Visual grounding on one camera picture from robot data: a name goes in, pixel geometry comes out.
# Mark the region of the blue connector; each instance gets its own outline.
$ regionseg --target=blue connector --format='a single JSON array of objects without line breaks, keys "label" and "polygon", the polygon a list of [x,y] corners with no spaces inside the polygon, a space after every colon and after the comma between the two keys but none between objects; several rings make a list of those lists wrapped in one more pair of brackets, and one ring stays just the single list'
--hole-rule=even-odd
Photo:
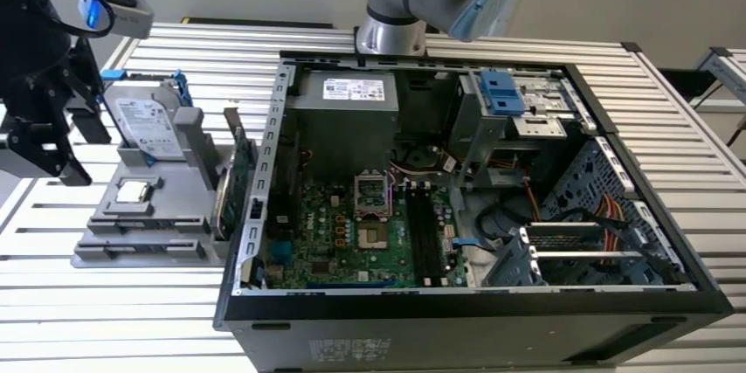
[{"label": "blue connector", "polygon": [[453,247],[482,245],[482,241],[476,238],[452,238],[451,240]]},{"label": "blue connector", "polygon": [[125,69],[104,69],[101,70],[102,80],[121,80],[127,78]]},{"label": "blue connector", "polygon": [[184,76],[181,70],[177,70],[171,77],[176,80],[176,84],[179,85],[181,103],[189,107],[193,107],[195,105],[191,101],[191,94],[188,93],[187,76]]},{"label": "blue connector", "polygon": [[480,89],[491,115],[523,115],[523,98],[507,72],[482,72]]}]

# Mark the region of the blue plastic latch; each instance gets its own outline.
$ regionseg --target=blue plastic latch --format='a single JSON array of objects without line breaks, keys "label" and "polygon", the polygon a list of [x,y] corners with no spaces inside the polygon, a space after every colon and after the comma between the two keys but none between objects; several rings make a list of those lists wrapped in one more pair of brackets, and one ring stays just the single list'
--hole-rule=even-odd
[{"label": "blue plastic latch", "polygon": [[127,71],[124,69],[104,69],[101,70],[102,80],[121,80],[127,77]]},{"label": "blue plastic latch", "polygon": [[523,115],[523,98],[507,72],[482,72],[482,94],[491,115]]},{"label": "blue plastic latch", "polygon": [[459,246],[479,246],[482,243],[476,238],[452,238],[451,244],[453,247]]},{"label": "blue plastic latch", "polygon": [[269,254],[275,264],[288,266],[292,263],[292,243],[288,240],[273,240],[269,243]]},{"label": "blue plastic latch", "polygon": [[184,105],[188,105],[189,107],[193,107],[195,105],[191,101],[191,94],[188,93],[187,76],[184,76],[184,73],[181,73],[181,70],[177,70],[173,73],[172,78],[176,80],[176,84],[179,85],[181,103]]}]

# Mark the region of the metal case frame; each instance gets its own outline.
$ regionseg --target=metal case frame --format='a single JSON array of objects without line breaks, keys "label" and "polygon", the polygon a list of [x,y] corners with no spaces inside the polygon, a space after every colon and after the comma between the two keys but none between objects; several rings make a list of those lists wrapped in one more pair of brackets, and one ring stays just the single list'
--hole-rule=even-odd
[{"label": "metal case frame", "polygon": [[[233,332],[259,371],[425,370],[512,365],[558,367],[615,364],[732,313],[732,306],[704,269],[704,264],[640,171],[634,155],[622,144],[618,129],[575,65],[300,52],[283,53],[281,57],[260,147],[259,167],[244,212],[244,235],[236,235],[233,238],[235,251],[231,252],[227,261],[216,309],[216,326]],[[627,293],[546,294],[520,293],[518,290],[516,293],[440,295],[323,295],[299,291],[293,295],[283,296],[243,295],[240,287],[235,287],[240,282],[235,277],[235,267],[243,258],[237,257],[236,253],[245,255],[259,246],[256,239],[261,236],[272,172],[264,158],[273,159],[283,98],[292,84],[296,66],[351,66],[371,69],[424,67],[427,70],[453,71],[455,68],[473,70],[491,66],[535,65],[562,70],[571,79],[584,106],[598,122],[598,134],[606,138],[622,166],[627,169],[635,195],[648,205],[696,290],[682,293],[648,293],[640,290]],[[547,335],[567,337],[567,331],[583,331],[584,335],[592,337],[592,342],[584,342],[584,350],[560,360],[542,359],[539,354],[534,353],[532,359],[536,361],[527,362],[531,353],[515,354],[516,349],[511,348],[508,352],[514,356],[510,356],[506,354],[507,349],[495,348],[494,345],[484,347],[480,344],[487,335],[463,335],[469,328],[484,331],[484,326],[500,330],[503,340],[508,339],[523,345],[522,351],[532,351],[547,339]],[[387,345],[400,345],[405,348],[405,360],[389,354],[388,362],[377,360],[364,365],[317,363],[309,368],[308,363],[303,362],[308,360],[308,356],[297,356],[299,353],[308,354],[308,345],[312,352],[313,341],[324,337],[380,338],[379,335],[396,337],[397,342],[391,344],[389,340]],[[459,341],[468,340],[468,345],[473,344],[475,350],[488,352],[477,353],[483,357],[475,356],[475,352],[469,351],[468,354],[443,359],[440,354],[453,354],[453,344],[448,337],[455,337]],[[301,347],[291,353],[292,345]],[[559,348],[566,344],[558,342],[556,345]],[[417,347],[427,347],[427,352]],[[279,351],[280,348],[287,349],[287,352]]]}]

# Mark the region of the chip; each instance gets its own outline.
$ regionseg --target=chip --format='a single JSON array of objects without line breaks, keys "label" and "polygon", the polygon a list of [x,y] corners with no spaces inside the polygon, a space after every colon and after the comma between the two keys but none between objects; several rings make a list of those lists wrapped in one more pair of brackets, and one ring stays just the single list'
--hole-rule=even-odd
[{"label": "chip", "polygon": [[328,274],[328,261],[311,262],[311,272],[313,274]]},{"label": "chip", "polygon": [[357,246],[361,249],[388,249],[385,223],[361,222],[357,225]]}]

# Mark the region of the white wall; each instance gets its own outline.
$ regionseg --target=white wall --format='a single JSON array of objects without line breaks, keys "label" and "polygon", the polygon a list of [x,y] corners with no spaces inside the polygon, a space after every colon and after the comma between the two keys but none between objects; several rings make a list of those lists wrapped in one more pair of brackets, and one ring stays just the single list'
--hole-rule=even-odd
[{"label": "white wall", "polygon": [[520,0],[507,35],[635,41],[658,66],[692,66],[708,46],[746,46],[746,2]]}]

